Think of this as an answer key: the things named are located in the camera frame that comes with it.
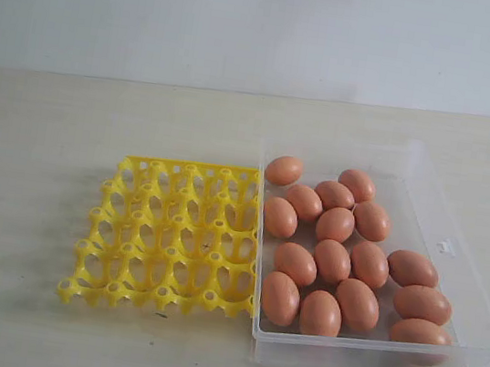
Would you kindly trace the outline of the brown egg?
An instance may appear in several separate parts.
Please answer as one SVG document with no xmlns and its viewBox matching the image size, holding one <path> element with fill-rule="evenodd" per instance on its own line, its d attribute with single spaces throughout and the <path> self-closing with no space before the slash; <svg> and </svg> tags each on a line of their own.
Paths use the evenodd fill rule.
<svg viewBox="0 0 490 367">
<path fill-rule="evenodd" d="M 270 197 L 265 203 L 264 225 L 274 237 L 290 238 L 297 231 L 297 213 L 283 197 Z"/>
<path fill-rule="evenodd" d="M 350 330 L 369 332 L 380 316 L 379 302 L 373 291 L 357 278 L 347 278 L 338 284 L 335 295 L 342 321 Z"/>
<path fill-rule="evenodd" d="M 351 263 L 347 249 L 336 240 L 321 240 L 315 247 L 314 258 L 318 273 L 330 285 L 349 278 Z"/>
<path fill-rule="evenodd" d="M 354 197 L 355 203 L 371 201 L 375 198 L 376 185 L 368 174 L 360 169 L 347 169 L 339 175 L 338 182 L 346 186 Z"/>
<path fill-rule="evenodd" d="M 318 241 L 330 239 L 343 243 L 352 235 L 354 229 L 353 213 L 349 209 L 335 207 L 319 217 L 315 233 Z"/>
<path fill-rule="evenodd" d="M 388 260 L 381 248 L 373 242 L 362 241 L 350 253 L 354 276 L 370 288 L 385 286 L 389 276 Z"/>
<path fill-rule="evenodd" d="M 261 292 L 261 306 L 268 320 L 277 326 L 289 326 L 300 303 L 293 279 L 283 272 L 272 271 L 264 278 Z"/>
<path fill-rule="evenodd" d="M 389 330 L 391 341 L 402 343 L 421 343 L 433 345 L 450 345 L 452 337 L 441 326 L 429 320 L 409 318 L 397 321 Z M 434 366 L 445 362 L 447 356 L 439 354 L 412 353 L 409 361 L 420 366 Z"/>
<path fill-rule="evenodd" d="M 303 299 L 299 312 L 301 334 L 337 337 L 341 327 L 341 311 L 337 300 L 325 290 L 316 290 Z"/>
<path fill-rule="evenodd" d="M 313 188 L 304 184 L 295 184 L 287 189 L 286 199 L 293 206 L 298 219 L 314 222 L 323 213 L 323 204 Z"/>
<path fill-rule="evenodd" d="M 353 210 L 357 232 L 368 241 L 381 242 L 389 236 L 391 220 L 382 205 L 374 201 L 357 204 Z"/>
<path fill-rule="evenodd" d="M 393 305 L 403 319 L 424 319 L 443 326 L 450 321 L 453 308 L 443 293 L 435 288 L 410 285 L 398 288 Z"/>
<path fill-rule="evenodd" d="M 391 278 L 401 287 L 420 285 L 436 288 L 439 275 L 433 262 L 410 250 L 396 250 L 387 256 Z"/>
<path fill-rule="evenodd" d="M 274 268 L 290 276 L 298 287 L 310 286 L 318 275 L 316 260 L 303 246 L 286 242 L 276 248 Z"/>
<path fill-rule="evenodd" d="M 279 156 L 265 168 L 265 178 L 272 185 L 288 186 L 299 180 L 303 162 L 294 156 Z"/>
<path fill-rule="evenodd" d="M 315 189 L 324 210 L 333 208 L 353 209 L 354 196 L 347 186 L 335 181 L 324 181 L 319 183 Z"/>
</svg>

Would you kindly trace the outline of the yellow plastic egg tray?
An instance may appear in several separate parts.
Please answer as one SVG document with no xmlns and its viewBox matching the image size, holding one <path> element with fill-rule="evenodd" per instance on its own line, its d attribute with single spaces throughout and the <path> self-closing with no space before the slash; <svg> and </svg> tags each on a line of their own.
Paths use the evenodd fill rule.
<svg viewBox="0 0 490 367">
<path fill-rule="evenodd" d="M 124 157 L 60 299 L 253 315 L 260 184 L 256 168 Z"/>
</svg>

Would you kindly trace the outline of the clear plastic container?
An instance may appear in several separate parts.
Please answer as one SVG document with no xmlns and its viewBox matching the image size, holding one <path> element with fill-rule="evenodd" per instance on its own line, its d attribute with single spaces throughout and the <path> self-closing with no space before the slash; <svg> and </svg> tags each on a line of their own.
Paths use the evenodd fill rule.
<svg viewBox="0 0 490 367">
<path fill-rule="evenodd" d="M 368 173 L 391 219 L 382 250 L 410 249 L 427 256 L 437 269 L 439 289 L 452 303 L 453 316 L 446 324 L 452 338 L 448 346 L 392 342 L 389 330 L 398 319 L 393 282 L 376 293 L 379 323 L 370 333 L 343 330 L 337 338 L 305 336 L 297 325 L 277 327 L 256 310 L 256 362 L 271 367 L 490 367 L 490 298 L 422 143 L 380 146 L 273 132 L 261 146 L 262 166 L 279 156 L 299 158 L 304 165 L 301 183 L 309 186 L 350 168 Z"/>
</svg>

